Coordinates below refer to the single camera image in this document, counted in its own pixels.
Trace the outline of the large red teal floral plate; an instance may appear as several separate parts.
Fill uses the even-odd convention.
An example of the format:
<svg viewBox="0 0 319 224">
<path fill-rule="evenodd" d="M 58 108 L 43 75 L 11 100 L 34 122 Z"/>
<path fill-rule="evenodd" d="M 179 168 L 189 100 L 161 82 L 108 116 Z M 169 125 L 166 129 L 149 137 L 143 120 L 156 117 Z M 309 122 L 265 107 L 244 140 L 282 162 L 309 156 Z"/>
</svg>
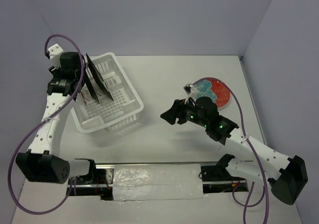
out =
<svg viewBox="0 0 319 224">
<path fill-rule="evenodd" d="M 91 96 L 90 96 L 90 93 L 89 93 L 86 86 L 81 89 L 80 97 L 82 98 L 83 102 L 85 102 L 85 103 L 91 101 Z"/>
</svg>

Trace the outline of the small red teal floral plate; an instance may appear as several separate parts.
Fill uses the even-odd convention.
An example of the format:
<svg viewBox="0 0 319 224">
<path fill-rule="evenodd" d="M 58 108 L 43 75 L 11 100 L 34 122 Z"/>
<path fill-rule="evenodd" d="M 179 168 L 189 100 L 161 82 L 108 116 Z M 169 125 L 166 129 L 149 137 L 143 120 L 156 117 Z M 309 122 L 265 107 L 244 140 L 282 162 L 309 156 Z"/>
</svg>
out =
<svg viewBox="0 0 319 224">
<path fill-rule="evenodd" d="M 198 90 L 196 98 L 211 98 L 219 110 L 224 108 L 230 101 L 231 93 L 229 90 L 214 78 L 202 78 L 193 85 Z"/>
</svg>

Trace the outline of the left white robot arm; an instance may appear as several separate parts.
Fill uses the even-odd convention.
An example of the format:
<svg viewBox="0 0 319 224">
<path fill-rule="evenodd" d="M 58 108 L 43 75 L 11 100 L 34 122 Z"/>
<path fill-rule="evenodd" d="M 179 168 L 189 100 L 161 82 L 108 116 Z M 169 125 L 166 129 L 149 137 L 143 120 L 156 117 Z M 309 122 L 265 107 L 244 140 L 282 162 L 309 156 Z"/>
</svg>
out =
<svg viewBox="0 0 319 224">
<path fill-rule="evenodd" d="M 27 152 L 18 153 L 15 159 L 21 172 L 30 182 L 63 184 L 70 177 L 79 176 L 85 183 L 93 183 L 98 177 L 94 160 L 60 158 L 60 144 L 70 110 L 77 97 L 80 81 L 81 59 L 77 52 L 63 52 L 59 67 L 50 67 L 53 75 L 47 85 L 47 103 L 43 115 L 44 124 L 37 129 Z"/>
</svg>

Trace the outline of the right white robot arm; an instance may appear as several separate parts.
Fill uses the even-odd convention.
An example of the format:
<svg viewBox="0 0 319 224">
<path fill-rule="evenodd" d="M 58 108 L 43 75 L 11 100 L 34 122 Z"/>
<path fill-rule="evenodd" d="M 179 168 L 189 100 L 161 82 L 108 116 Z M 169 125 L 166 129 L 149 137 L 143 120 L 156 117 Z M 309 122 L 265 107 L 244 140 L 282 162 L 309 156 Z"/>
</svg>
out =
<svg viewBox="0 0 319 224">
<path fill-rule="evenodd" d="M 217 162 L 220 179 L 241 177 L 252 182 L 266 182 L 281 202 L 292 205 L 308 182 L 305 161 L 299 156 L 281 154 L 244 134 L 235 122 L 219 114 L 209 97 L 196 101 L 175 100 L 160 115 L 169 124 L 191 122 L 205 129 L 206 134 L 221 143 L 224 155 Z"/>
</svg>

